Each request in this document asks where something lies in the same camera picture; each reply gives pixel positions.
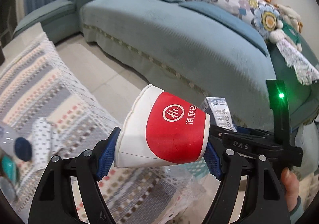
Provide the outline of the person's right hand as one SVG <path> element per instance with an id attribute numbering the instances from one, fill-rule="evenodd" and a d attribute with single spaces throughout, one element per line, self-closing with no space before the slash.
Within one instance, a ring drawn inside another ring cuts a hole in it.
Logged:
<path id="1" fill-rule="evenodd" d="M 299 180 L 297 176 L 286 167 L 281 173 L 281 182 L 286 190 L 284 197 L 288 210 L 292 212 L 298 205 Z"/>

